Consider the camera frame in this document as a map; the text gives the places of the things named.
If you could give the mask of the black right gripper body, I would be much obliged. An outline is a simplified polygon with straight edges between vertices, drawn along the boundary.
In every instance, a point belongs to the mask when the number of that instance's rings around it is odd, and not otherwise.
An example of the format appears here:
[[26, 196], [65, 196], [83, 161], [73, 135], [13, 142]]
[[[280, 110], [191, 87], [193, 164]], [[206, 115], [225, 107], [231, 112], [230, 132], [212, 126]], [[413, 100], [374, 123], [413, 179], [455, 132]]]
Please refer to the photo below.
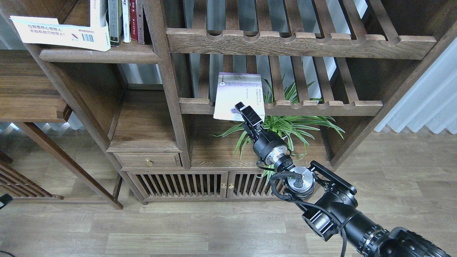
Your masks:
[[242, 127], [253, 142], [253, 151], [266, 165], [275, 164], [287, 153], [288, 146], [285, 141], [277, 133], [266, 130], [262, 122], [254, 127], [245, 122]]

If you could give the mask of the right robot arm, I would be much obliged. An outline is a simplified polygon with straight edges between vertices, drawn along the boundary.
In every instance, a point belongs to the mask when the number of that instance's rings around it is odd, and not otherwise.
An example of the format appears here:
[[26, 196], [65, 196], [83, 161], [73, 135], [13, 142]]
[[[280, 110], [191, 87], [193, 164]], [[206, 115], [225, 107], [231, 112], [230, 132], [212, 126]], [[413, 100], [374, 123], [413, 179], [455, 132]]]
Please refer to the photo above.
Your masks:
[[253, 141], [258, 162], [273, 165], [269, 178], [272, 193], [295, 203], [302, 218], [316, 235], [328, 241], [333, 235], [343, 238], [341, 256], [347, 243], [364, 257], [447, 257], [448, 254], [424, 237], [403, 227], [387, 231], [356, 209], [356, 188], [320, 163], [309, 168], [294, 165], [288, 146], [277, 133], [262, 126], [262, 120], [250, 107], [239, 102], [236, 109]]

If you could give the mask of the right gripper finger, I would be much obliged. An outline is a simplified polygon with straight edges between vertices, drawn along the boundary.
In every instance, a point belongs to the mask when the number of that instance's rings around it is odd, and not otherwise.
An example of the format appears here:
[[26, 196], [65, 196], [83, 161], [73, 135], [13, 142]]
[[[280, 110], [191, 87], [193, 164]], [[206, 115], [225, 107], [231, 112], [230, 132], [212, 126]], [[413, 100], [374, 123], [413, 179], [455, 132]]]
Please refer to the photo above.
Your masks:
[[235, 105], [235, 108], [240, 112], [248, 127], [256, 127], [263, 123], [261, 117], [250, 106], [245, 106], [242, 102]]

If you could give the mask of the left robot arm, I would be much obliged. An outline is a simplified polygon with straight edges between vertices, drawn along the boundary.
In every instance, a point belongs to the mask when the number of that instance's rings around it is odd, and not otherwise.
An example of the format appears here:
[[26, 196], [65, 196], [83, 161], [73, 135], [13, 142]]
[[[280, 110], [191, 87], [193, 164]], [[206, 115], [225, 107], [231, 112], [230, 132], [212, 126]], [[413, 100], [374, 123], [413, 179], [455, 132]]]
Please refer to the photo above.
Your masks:
[[0, 209], [4, 208], [7, 206], [9, 203], [13, 201], [13, 197], [10, 194], [3, 194], [0, 197]]

